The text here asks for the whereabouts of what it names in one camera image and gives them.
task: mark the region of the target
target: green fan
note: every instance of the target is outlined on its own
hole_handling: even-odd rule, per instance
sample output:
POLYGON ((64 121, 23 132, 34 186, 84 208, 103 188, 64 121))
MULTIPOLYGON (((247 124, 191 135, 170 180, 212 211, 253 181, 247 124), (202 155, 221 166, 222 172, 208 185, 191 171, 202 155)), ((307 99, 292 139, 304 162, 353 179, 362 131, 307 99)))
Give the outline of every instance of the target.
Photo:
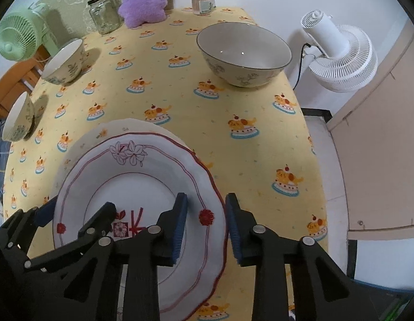
POLYGON ((0 54, 5 59, 22 62, 33 57, 43 44, 51 56, 56 55, 59 48, 46 23, 48 11, 48 5, 41 3, 33 9, 5 15, 0 21, 0 54))

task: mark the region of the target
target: bowl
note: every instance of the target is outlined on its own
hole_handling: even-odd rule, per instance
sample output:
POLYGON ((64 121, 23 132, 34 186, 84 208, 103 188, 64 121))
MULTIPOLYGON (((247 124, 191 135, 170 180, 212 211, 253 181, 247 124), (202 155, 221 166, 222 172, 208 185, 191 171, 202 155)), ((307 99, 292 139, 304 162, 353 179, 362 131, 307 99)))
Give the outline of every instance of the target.
POLYGON ((24 138, 33 124, 34 106, 27 92, 22 93, 5 121, 2 140, 17 142, 24 138))
POLYGON ((208 67, 237 87, 268 83, 292 60, 292 51, 281 37, 246 23, 208 26, 198 34, 197 44, 208 67))
POLYGON ((41 78, 63 85, 79 75, 85 58, 84 41, 76 38, 65 44, 45 65, 41 78))

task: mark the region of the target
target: glass jar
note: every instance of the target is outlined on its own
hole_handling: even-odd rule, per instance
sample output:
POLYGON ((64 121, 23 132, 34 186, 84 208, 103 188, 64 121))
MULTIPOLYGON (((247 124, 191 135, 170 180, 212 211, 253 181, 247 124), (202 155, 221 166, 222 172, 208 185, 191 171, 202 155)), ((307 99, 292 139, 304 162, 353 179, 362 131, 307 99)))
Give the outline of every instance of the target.
POLYGON ((106 35, 121 26, 116 0, 90 0, 88 5, 100 35, 106 35))

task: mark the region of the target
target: power cord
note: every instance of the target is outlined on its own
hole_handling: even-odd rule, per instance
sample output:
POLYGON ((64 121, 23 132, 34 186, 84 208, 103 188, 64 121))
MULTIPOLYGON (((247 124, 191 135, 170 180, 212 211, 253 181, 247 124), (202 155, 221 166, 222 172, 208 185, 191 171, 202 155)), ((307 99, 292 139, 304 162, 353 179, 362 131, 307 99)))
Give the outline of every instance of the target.
POLYGON ((302 46, 302 50, 300 51, 299 74, 298 74, 298 76, 297 76, 297 82, 296 82, 295 86, 293 87, 293 90, 295 90, 295 89, 296 89, 297 84, 299 83, 299 80, 300 80, 300 72, 302 71, 302 58, 304 57, 304 49, 305 49, 305 47, 311 47, 311 45, 310 45, 310 44, 308 44, 308 43, 305 43, 305 44, 302 46))

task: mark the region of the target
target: fan grille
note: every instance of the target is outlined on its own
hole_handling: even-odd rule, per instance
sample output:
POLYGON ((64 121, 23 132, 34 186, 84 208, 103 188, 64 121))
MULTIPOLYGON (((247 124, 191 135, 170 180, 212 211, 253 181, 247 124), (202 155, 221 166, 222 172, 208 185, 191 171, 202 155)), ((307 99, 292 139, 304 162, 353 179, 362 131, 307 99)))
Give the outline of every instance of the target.
POLYGON ((325 88, 354 91, 376 74, 377 55, 369 36, 360 28, 338 25, 338 29, 350 42, 348 54, 339 59, 318 58, 309 68, 325 88))
POLYGON ((31 58, 40 45, 34 23, 19 13, 10 13, 0 22, 0 54, 13 61, 31 58))

